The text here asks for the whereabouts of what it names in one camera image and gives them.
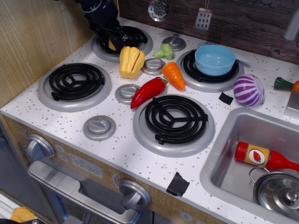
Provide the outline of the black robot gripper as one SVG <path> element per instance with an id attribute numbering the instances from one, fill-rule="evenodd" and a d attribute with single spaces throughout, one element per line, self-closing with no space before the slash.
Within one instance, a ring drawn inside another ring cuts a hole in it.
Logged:
<path id="1" fill-rule="evenodd" d="M 85 18 L 89 21 L 89 26 L 95 32 L 100 47 L 106 52 L 110 52 L 109 40 L 113 43 L 116 51 L 121 51 L 124 47 L 134 47 L 134 35 L 123 35 L 122 27 L 117 20 L 117 7 L 87 7 L 83 8 Z"/>

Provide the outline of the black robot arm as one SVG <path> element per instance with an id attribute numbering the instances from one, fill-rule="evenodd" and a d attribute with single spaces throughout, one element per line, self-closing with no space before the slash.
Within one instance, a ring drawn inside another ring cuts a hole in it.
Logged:
<path id="1" fill-rule="evenodd" d="M 75 3 L 80 5 L 90 29 L 105 47 L 119 52 L 125 46 L 135 46 L 120 25 L 118 9 L 112 0 L 76 0 Z"/>

